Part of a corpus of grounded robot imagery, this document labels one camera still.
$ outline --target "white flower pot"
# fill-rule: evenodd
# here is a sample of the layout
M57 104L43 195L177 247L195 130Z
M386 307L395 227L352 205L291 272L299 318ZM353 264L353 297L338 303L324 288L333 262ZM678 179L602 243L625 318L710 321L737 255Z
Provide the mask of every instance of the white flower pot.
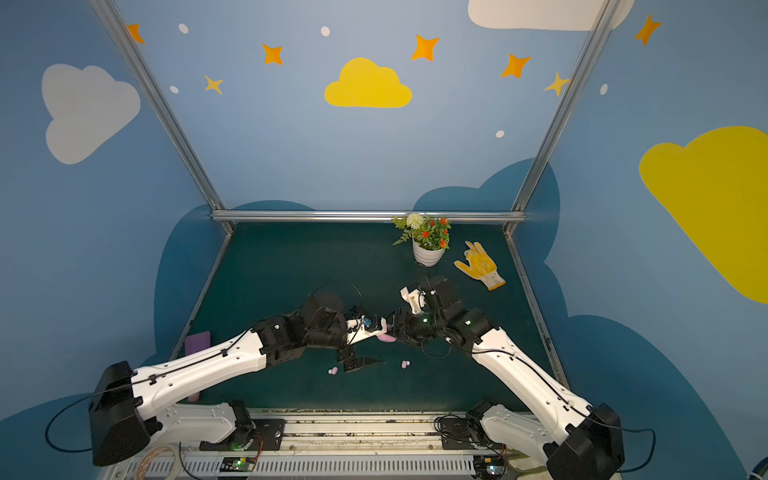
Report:
M442 258L442 254L445 253L445 248L439 250L427 250L421 248L416 240L413 240L413 256L416 257L416 261L423 266L434 266Z

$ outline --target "yellow cloud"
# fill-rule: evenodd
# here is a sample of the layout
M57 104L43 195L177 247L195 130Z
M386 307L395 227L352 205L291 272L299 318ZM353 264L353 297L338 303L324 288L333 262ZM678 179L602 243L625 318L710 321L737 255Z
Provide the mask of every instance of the yellow cloud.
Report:
M339 81L326 87L326 101L337 107L404 107L412 96L394 70L379 67L368 58L348 61Z
M725 280L768 303L768 135L724 127L686 147L658 144L640 175Z

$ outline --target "yellow star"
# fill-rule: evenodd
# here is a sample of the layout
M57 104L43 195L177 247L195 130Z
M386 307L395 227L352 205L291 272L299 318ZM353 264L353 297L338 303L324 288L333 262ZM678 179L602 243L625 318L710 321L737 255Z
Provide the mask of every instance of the yellow star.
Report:
M432 49L437 44L439 38L433 38L432 40L425 40L424 38L416 36L416 51L413 52L413 57L411 57L411 60L416 60L417 58L426 58L429 61L432 61Z
M205 76L205 79L208 80L208 86L205 87L206 90L215 90L219 92L219 95L221 95L221 90L219 90L219 83L221 83L223 80L219 81L213 81L210 78L208 78L208 75Z
M507 65L507 69L504 70L504 73L502 73L502 78L506 77L507 75L514 75L515 77L520 78L520 75L523 74L523 67L530 59L531 57L517 58L514 55L510 54L509 65Z
M280 50L283 50L283 47L267 47L265 44L261 44L262 47L264 47L264 51L266 52L266 58L264 58L264 64L268 63L276 63L278 65L282 65L283 61L280 60Z
M144 39L139 35L139 24L134 23L133 25L128 26L128 31L131 33L131 37L134 38L135 41L139 43L144 43Z
M651 34L654 33L654 31L661 26L661 22L654 22L650 15L648 15L648 20L645 21L645 25L643 25L643 29L640 30L637 35L634 37L637 40L642 40L643 45L648 45L648 39L650 38Z
M560 96L560 90L563 88L563 85L567 84L569 81L571 81L570 78L566 78L563 80L560 78L560 72L557 72L554 74L554 83L544 89L544 91L547 90L554 90L558 93L558 97Z

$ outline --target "glove cuff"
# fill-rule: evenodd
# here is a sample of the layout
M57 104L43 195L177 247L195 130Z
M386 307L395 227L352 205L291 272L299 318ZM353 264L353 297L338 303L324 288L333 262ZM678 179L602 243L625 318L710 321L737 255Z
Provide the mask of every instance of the glove cuff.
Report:
M499 288L500 286L504 285L506 280L504 280L499 274L497 270L494 270L490 272L488 275L484 275L480 277L480 280L485 284L486 287L488 287L488 290L493 290L494 288Z

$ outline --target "robotic arm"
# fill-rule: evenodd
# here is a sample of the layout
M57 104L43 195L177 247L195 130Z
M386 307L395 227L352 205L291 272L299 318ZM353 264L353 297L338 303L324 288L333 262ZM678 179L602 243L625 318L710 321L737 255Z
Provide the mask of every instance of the robotic arm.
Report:
M448 280L435 277L401 294L409 306L387 319L362 310L343 315L333 302L312 295L296 312L261 320L226 342L173 362L136 370L127 362L108 367L96 390L101 393L89 406L94 464L119 462L159 438L213 444L229 439L242 445L253 428L245 408L221 404L182 409L174 404L234 376L299 358L307 347L335 349L347 372L378 363L356 358L354 343L389 331L418 347L445 340L493 372L538 419L484 402L467 414L475 442L504 443L536 458L547 464L554 480L607 480L621 466L624 450L616 413L605 404L593 409L560 385L481 310L465 309ZM210 418L192 415L181 433L179 411L201 408L210 409Z

